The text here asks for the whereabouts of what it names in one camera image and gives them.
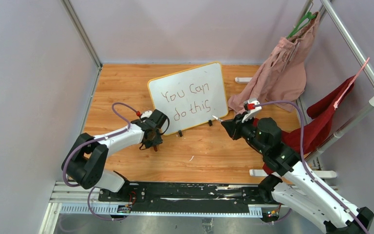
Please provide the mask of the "yellow framed whiteboard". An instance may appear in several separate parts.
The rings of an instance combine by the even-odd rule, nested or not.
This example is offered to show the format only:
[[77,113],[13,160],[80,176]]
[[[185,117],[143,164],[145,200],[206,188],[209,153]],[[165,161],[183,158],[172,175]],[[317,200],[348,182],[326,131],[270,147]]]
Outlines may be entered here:
[[219,62],[151,79],[147,87],[154,108],[169,118],[163,126],[167,136],[229,112]]

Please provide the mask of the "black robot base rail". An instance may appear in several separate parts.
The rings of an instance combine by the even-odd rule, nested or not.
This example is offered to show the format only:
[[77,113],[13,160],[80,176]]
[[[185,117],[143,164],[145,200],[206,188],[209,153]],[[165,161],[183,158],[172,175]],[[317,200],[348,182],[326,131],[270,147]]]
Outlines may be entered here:
[[106,220],[129,216],[240,217],[279,221],[290,208],[262,198],[257,184],[127,183],[119,192],[68,187],[56,182],[50,204],[62,215],[93,215]]

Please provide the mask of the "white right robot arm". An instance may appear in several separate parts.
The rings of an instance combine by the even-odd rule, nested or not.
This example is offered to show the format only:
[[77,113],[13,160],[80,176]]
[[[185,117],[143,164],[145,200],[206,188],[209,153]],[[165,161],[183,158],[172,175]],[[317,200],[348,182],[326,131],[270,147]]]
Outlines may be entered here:
[[288,206],[325,234],[367,234],[374,213],[359,208],[340,196],[302,161],[299,153],[281,140],[281,129],[272,118],[262,118],[253,125],[244,115],[222,120],[221,125],[233,140],[240,138],[262,155],[268,175],[259,184],[259,198]]

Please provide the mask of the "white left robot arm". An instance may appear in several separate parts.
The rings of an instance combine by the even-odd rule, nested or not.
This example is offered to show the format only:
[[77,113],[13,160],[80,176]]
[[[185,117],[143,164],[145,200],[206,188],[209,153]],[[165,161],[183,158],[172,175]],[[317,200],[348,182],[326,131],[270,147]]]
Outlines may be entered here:
[[163,126],[169,126],[169,118],[159,110],[137,113],[137,116],[127,126],[107,134],[79,135],[61,165],[65,184],[72,186],[68,182],[71,178],[75,187],[109,190],[117,201],[125,201],[130,195],[125,185],[128,180],[105,169],[107,158],[132,145],[140,145],[140,150],[157,150],[163,142],[160,131]]

